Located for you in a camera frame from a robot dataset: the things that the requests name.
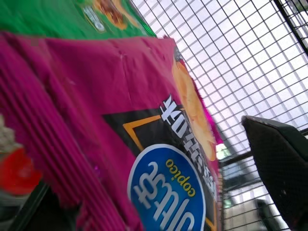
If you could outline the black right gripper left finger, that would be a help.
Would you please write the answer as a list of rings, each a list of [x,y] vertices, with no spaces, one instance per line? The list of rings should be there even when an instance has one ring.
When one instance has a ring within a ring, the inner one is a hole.
[[[62,208],[49,186],[38,185],[14,220],[15,231],[79,231],[79,206]]]

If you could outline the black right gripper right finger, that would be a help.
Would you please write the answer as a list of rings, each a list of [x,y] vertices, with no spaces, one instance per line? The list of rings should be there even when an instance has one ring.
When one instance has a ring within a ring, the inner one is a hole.
[[[308,141],[295,127],[243,116],[258,174],[283,220],[293,231],[308,229]]]

